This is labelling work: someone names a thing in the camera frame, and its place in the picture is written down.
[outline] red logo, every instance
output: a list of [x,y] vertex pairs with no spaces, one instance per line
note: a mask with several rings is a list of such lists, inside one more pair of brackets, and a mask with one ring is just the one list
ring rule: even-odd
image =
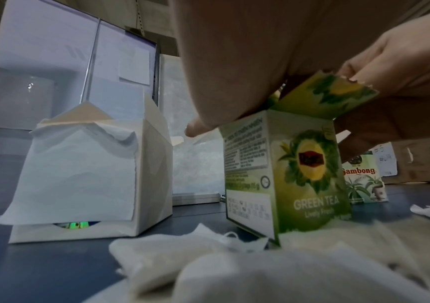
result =
[[325,163],[323,155],[315,151],[306,151],[298,154],[300,165],[306,165],[309,167],[318,167]]

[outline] white paper box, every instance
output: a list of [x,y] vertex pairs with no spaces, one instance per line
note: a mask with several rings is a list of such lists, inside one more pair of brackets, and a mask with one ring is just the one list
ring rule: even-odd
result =
[[[106,113],[83,103],[54,119],[52,123],[87,123],[104,120]],[[153,100],[145,95],[144,118],[125,123],[135,132],[138,149],[135,156],[135,200],[131,221],[102,221],[86,228],[66,229],[54,224],[14,225],[9,243],[134,237],[172,215],[173,146],[165,118]]]

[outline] brown cardboard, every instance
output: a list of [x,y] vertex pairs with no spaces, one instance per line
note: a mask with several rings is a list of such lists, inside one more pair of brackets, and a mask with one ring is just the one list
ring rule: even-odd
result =
[[430,138],[392,142],[398,174],[383,177],[385,184],[430,182]]

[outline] table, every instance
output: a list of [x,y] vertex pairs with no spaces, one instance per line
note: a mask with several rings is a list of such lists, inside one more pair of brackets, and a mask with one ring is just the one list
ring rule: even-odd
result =
[[[412,204],[430,205],[430,184],[388,185],[387,190],[388,203],[353,206],[355,221],[400,220],[412,215]],[[198,223],[221,234],[234,231],[244,241],[256,238],[226,220],[223,203],[174,207],[172,217],[142,236],[183,235]],[[7,245],[10,229],[0,225],[0,303],[80,303],[122,279],[108,252],[113,239]]]

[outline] green tea box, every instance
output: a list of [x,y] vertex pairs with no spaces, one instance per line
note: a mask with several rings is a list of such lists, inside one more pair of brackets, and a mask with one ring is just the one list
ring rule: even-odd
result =
[[264,110],[220,127],[227,218],[274,242],[350,219],[333,120],[376,93],[319,71]]
[[351,204],[387,202],[386,188],[372,151],[343,164],[346,190]]

